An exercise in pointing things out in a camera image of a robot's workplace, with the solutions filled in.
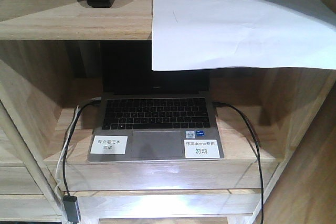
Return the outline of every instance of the laptop screen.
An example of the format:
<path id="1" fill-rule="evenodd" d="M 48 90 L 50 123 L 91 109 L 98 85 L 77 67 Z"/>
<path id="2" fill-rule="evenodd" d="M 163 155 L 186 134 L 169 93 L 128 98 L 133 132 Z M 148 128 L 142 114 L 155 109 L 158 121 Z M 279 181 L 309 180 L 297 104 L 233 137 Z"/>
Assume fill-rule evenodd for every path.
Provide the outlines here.
<path id="1" fill-rule="evenodd" d="M 104 92 L 195 93 L 209 90 L 208 70 L 152 71 L 150 40 L 101 41 Z"/>

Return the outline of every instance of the paper sheet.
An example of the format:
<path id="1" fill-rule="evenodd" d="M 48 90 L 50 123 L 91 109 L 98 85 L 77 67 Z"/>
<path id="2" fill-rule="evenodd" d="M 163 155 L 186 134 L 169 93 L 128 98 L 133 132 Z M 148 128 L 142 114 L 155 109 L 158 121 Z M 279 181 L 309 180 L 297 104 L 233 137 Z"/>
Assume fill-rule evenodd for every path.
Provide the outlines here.
<path id="1" fill-rule="evenodd" d="M 336 14 L 320 0 L 154 0 L 154 71 L 336 69 Z"/>

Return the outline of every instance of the laptop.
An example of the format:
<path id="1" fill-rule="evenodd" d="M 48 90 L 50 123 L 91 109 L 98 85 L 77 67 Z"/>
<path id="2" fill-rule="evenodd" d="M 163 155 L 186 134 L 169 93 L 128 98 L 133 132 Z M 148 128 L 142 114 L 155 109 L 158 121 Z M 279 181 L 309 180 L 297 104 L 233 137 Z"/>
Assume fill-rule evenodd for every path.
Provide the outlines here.
<path id="1" fill-rule="evenodd" d="M 89 162 L 221 159 L 208 70 L 151 70 L 151 41 L 102 41 Z"/>

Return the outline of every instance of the sticker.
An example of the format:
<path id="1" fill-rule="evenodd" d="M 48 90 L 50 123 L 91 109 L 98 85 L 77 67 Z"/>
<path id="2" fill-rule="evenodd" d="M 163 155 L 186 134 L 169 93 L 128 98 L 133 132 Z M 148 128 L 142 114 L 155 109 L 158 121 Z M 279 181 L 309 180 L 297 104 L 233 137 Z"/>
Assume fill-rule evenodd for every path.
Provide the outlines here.
<path id="1" fill-rule="evenodd" d="M 91 154 L 125 154 L 127 136 L 95 136 Z"/>
<path id="2" fill-rule="evenodd" d="M 189 138 L 189 139 L 195 139 L 196 137 L 195 137 L 195 132 L 194 131 L 186 131 L 185 132 L 185 137 L 186 138 Z"/>
<path id="3" fill-rule="evenodd" d="M 184 140 L 186 158 L 219 158 L 217 140 Z"/>
<path id="4" fill-rule="evenodd" d="M 196 136 L 204 136 L 204 131 L 196 131 Z"/>

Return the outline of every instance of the touchpad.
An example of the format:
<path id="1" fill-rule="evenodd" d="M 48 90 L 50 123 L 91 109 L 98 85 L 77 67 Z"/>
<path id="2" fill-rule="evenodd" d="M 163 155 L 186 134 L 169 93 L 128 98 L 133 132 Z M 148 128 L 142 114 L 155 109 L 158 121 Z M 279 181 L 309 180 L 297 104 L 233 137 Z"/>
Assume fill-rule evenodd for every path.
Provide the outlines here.
<path id="1" fill-rule="evenodd" d="M 180 131 L 133 132 L 132 157 L 182 157 Z"/>

